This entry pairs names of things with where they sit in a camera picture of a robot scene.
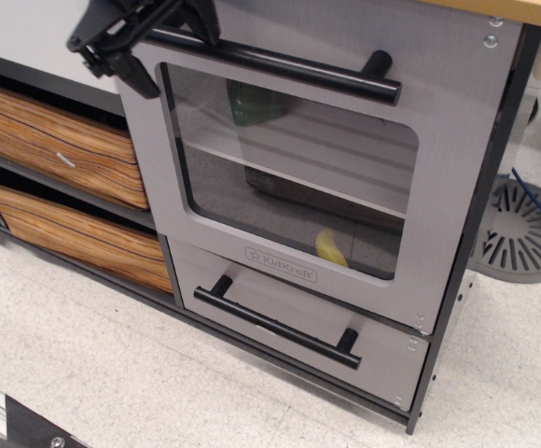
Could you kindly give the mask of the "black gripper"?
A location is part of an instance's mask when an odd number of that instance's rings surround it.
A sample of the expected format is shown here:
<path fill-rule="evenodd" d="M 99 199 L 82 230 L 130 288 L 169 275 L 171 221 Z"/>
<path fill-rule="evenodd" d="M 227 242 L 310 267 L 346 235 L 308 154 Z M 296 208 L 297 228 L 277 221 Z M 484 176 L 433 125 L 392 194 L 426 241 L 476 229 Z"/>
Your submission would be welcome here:
<path fill-rule="evenodd" d="M 158 86 L 129 50 L 156 25 L 175 15 L 183 16 L 201 41 L 218 44 L 220 25 L 213 0 L 89 1 L 67 48 L 79 54 L 96 77 L 115 74 L 142 97 L 158 98 Z"/>

